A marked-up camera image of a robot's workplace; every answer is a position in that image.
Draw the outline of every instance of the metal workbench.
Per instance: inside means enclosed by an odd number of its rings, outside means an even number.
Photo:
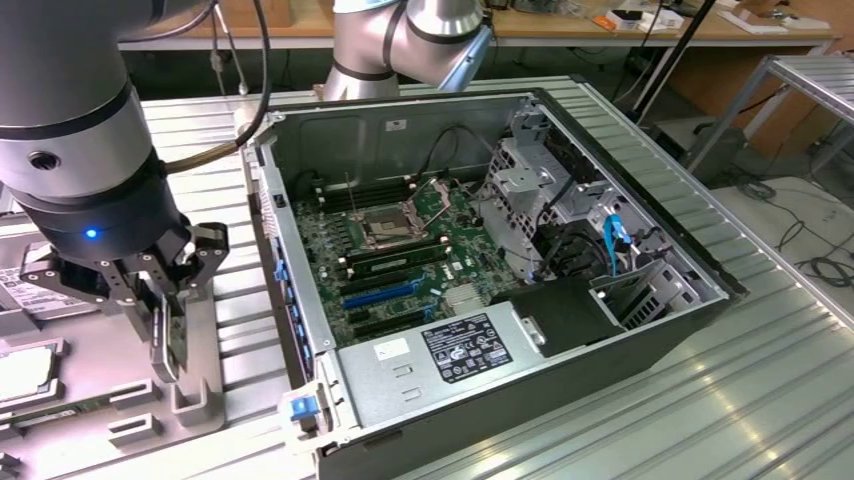
[[[849,477],[854,471],[854,336],[850,316],[784,264],[675,161],[595,90],[567,78],[475,82],[470,90],[542,87],[750,289],[725,318],[646,373],[405,476],[473,478]],[[406,87],[403,94],[425,94]],[[314,101],[276,95],[274,104]],[[223,99],[150,102],[163,158],[226,141]],[[254,246],[240,159],[174,179],[194,221],[232,228],[234,253],[214,280],[228,428],[104,468],[103,478],[302,478],[271,415],[288,388]]]

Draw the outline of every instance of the open computer tower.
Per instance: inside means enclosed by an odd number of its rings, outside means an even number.
[[[539,89],[276,107],[255,218],[322,479],[645,371],[745,290]]]

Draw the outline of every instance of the wooden table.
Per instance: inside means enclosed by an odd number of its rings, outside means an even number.
[[[248,0],[223,0],[224,4]],[[275,26],[270,22],[271,44],[276,49],[333,48],[333,0],[290,0],[291,25]],[[587,0],[591,4],[605,0]],[[804,47],[808,55],[821,55],[840,37],[833,30],[790,30],[785,34],[753,35],[726,21],[715,7],[691,40],[691,47]],[[154,31],[168,30],[186,22],[187,16],[159,25]],[[260,47],[256,18],[251,10],[227,18],[236,48]],[[667,48],[659,59],[658,73],[674,51],[682,29],[655,32],[646,45]],[[641,31],[610,32],[587,18],[562,15],[538,15],[515,10],[495,12],[495,33],[499,47],[637,47],[643,42]],[[206,22],[184,36],[156,42],[123,45],[128,50],[207,50],[211,48],[211,23]]]

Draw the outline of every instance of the aluminum profile table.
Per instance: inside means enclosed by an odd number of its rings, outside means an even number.
[[[769,56],[762,60],[748,78],[748,82],[736,95],[733,103],[711,127],[713,130],[709,137],[706,137],[705,144],[695,149],[697,154],[693,158],[686,159],[689,171],[699,170],[702,162],[710,161],[710,159],[706,159],[706,155],[711,150],[711,146],[721,138],[723,131],[738,116],[740,110],[769,77],[777,77],[784,82],[784,87],[788,88],[769,100],[757,114],[745,129],[748,137],[756,133],[758,125],[774,112],[777,105],[780,105],[793,89],[810,97],[842,121],[854,126],[854,58],[848,54]],[[817,162],[816,168],[820,168],[821,164],[821,161]]]
[[[565,77],[531,78],[475,82],[470,90],[522,87],[551,93],[752,295],[650,371],[403,478],[849,478],[854,470],[850,315],[723,209],[590,85]],[[430,92],[423,86],[403,88],[403,95]],[[274,105],[313,101],[310,93],[298,92],[276,95]],[[163,158],[196,153],[230,138],[238,105],[235,99],[147,103]],[[235,156],[208,171],[176,177],[186,182],[179,196],[203,195],[212,202],[211,212],[239,208],[246,194],[239,162]],[[231,223],[235,230],[243,222]],[[247,255],[236,255],[231,273],[215,279],[218,313],[231,312],[220,319],[220,338],[223,343],[244,339],[223,353],[228,428],[104,467],[88,478],[311,475],[311,462],[282,449],[280,420],[272,412],[278,394],[287,389],[286,366],[274,344],[263,288],[252,281],[263,274],[250,252],[252,239],[243,238],[239,248],[248,249]]]

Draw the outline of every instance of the warning label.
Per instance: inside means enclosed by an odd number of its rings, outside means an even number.
[[[84,303],[76,298],[23,282],[18,276],[19,271],[19,268],[0,269],[0,286],[27,312],[50,312]]]
[[[455,383],[513,362],[485,313],[422,332],[439,375]]]

